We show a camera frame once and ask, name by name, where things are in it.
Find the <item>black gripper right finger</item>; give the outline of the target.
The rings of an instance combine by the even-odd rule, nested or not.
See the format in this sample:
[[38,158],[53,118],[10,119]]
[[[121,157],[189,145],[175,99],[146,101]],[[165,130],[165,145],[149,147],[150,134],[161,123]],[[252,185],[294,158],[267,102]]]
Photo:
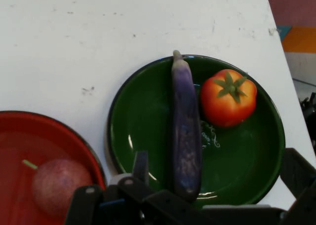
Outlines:
[[316,223],[316,169],[297,150],[286,148],[280,178],[295,197],[281,219],[282,225]]

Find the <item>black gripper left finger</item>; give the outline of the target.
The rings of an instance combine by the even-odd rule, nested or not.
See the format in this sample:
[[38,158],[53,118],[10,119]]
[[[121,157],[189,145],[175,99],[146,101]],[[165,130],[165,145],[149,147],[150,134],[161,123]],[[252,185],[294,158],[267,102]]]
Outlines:
[[167,190],[149,186],[146,151],[134,158],[132,174],[115,176],[106,190],[86,186],[76,190],[66,216],[67,225],[203,225],[205,216]]

